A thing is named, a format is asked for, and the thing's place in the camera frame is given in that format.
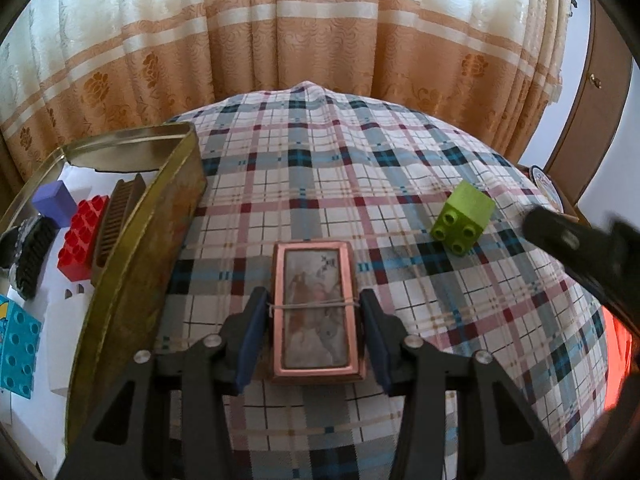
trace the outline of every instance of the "purple block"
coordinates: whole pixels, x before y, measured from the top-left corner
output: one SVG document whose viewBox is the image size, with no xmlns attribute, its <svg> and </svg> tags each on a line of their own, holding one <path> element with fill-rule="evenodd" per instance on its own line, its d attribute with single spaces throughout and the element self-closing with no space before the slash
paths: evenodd
<svg viewBox="0 0 640 480">
<path fill-rule="evenodd" d="M 43 184 L 33 194 L 31 203 L 42 215 L 51 218 L 58 227 L 69 227 L 78 205 L 61 180 Z"/>
</svg>

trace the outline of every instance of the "plaid bedspread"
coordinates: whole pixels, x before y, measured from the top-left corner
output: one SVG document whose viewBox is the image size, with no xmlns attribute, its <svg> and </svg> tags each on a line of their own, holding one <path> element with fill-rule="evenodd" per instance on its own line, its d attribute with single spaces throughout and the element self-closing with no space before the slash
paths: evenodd
<svg viewBox="0 0 640 480">
<path fill-rule="evenodd" d="M 255 286 L 270 288 L 274 242 L 348 240 L 359 288 L 372 287 L 440 349 L 491 351 L 564 456 L 577 449 L 603 409 L 604 319 L 560 264 L 520 237 L 526 208 L 546 201 L 508 161 L 422 113 L 308 82 L 173 120 L 195 124 L 208 186 L 168 289 L 159 349 L 217 332 Z M 429 230 L 463 179 L 497 208 L 457 257 Z M 388 477 L 402 399 L 382 394 L 372 373 L 341 386 L 253 381 L 225 402 L 242 479 Z M 446 443 L 451 479 L 452 397 Z"/>
</svg>

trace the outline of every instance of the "copper frame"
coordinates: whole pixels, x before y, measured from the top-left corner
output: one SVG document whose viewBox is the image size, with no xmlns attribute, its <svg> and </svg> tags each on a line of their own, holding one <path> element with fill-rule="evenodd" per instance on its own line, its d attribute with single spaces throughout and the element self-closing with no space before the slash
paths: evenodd
<svg viewBox="0 0 640 480">
<path fill-rule="evenodd" d="M 285 309 L 285 254 L 287 251 L 337 251 L 340 284 L 344 298 L 344 323 L 348 345 L 348 361 L 343 367 L 287 368 L 283 366 Z M 348 242 L 284 242 L 273 251 L 273 379 L 287 383 L 351 382 L 364 378 L 366 365 L 360 337 L 352 249 Z"/>
</svg>

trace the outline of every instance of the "screw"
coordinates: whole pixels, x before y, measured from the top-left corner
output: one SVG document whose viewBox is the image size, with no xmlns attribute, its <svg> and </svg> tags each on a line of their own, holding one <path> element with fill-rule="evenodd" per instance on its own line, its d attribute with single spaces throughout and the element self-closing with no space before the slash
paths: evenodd
<svg viewBox="0 0 640 480">
<path fill-rule="evenodd" d="M 476 352 L 476 361 L 478 361 L 480 364 L 487 365 L 493 360 L 494 356 L 492 356 L 486 350 L 479 350 L 478 352 Z"/>
<path fill-rule="evenodd" d="M 138 350 L 133 356 L 133 360 L 139 365 L 143 365 L 151 359 L 151 352 L 149 350 Z"/>
<path fill-rule="evenodd" d="M 207 348 L 215 348 L 222 345 L 222 338 L 218 334 L 209 334 L 202 342 Z"/>
<path fill-rule="evenodd" d="M 577 251 L 580 248 L 580 240 L 571 231 L 563 231 L 560 238 L 570 249 Z"/>
<path fill-rule="evenodd" d="M 420 348 L 424 344 L 424 339 L 419 335 L 411 334 L 404 338 L 404 344 L 409 348 Z"/>
</svg>

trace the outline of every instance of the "wall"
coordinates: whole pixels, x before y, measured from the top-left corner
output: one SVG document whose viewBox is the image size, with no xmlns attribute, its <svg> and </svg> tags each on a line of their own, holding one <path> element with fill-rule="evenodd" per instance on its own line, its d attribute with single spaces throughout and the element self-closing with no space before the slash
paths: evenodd
<svg viewBox="0 0 640 480">
<path fill-rule="evenodd" d="M 640 229 L 640 69 L 636 62 L 620 124 L 593 180 L 578 200 L 589 222 L 608 227 L 611 215 Z"/>
<path fill-rule="evenodd" d="M 574 15 L 569 18 L 566 31 L 566 46 L 561 65 L 562 93 L 559 101 L 547 106 L 542 114 L 540 124 L 520 157 L 520 164 L 524 166 L 535 164 L 541 168 L 545 167 L 574 105 L 587 57 L 591 24 L 590 0 L 576 1 L 578 8 L 574 9 Z"/>
</svg>

